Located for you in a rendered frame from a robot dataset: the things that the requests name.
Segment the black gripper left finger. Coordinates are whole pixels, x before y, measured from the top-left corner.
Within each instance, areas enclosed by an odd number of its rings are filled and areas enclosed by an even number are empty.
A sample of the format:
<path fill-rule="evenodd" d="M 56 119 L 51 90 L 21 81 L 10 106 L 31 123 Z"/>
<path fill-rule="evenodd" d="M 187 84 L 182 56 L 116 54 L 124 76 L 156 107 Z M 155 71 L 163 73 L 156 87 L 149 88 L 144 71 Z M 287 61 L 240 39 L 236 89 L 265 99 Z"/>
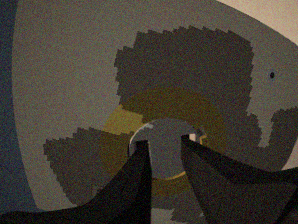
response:
<path fill-rule="evenodd" d="M 152 169 L 148 141 L 142 141 L 88 204 L 51 212 L 7 212 L 0 224 L 150 224 Z"/>

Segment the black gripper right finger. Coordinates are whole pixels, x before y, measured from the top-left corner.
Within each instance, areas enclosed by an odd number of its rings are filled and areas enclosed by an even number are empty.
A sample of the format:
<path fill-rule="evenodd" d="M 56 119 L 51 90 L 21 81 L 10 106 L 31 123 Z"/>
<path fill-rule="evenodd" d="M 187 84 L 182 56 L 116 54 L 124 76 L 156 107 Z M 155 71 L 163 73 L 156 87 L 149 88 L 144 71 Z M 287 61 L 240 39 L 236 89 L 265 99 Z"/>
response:
<path fill-rule="evenodd" d="M 181 136 L 181 163 L 208 224 L 282 224 L 298 205 L 298 168 L 269 172 Z"/>

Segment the beige cylinder with two red pins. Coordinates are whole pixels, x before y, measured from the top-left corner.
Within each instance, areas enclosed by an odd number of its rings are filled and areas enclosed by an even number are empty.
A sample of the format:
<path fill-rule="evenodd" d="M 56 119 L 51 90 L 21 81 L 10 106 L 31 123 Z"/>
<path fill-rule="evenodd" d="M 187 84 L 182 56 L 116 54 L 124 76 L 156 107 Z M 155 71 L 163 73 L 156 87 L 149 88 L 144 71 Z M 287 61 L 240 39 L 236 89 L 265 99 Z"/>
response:
<path fill-rule="evenodd" d="M 166 179 L 185 172 L 181 163 L 181 136 L 201 144 L 196 129 L 186 121 L 177 119 L 153 120 L 138 129 L 129 145 L 129 157 L 136 152 L 142 141 L 148 141 L 152 179 Z"/>

